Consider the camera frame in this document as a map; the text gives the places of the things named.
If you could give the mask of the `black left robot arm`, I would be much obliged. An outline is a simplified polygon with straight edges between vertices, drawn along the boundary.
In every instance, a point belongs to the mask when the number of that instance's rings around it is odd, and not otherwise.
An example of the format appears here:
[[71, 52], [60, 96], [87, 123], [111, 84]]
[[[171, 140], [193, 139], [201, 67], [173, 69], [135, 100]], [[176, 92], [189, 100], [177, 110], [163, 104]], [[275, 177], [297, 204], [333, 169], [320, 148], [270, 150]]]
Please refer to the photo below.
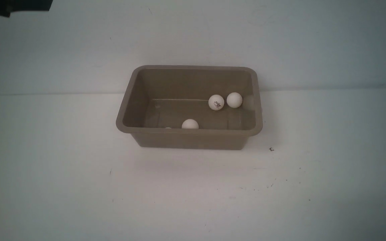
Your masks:
[[13, 12], [48, 12], [52, 0], [0, 0], [0, 16], [9, 18]]

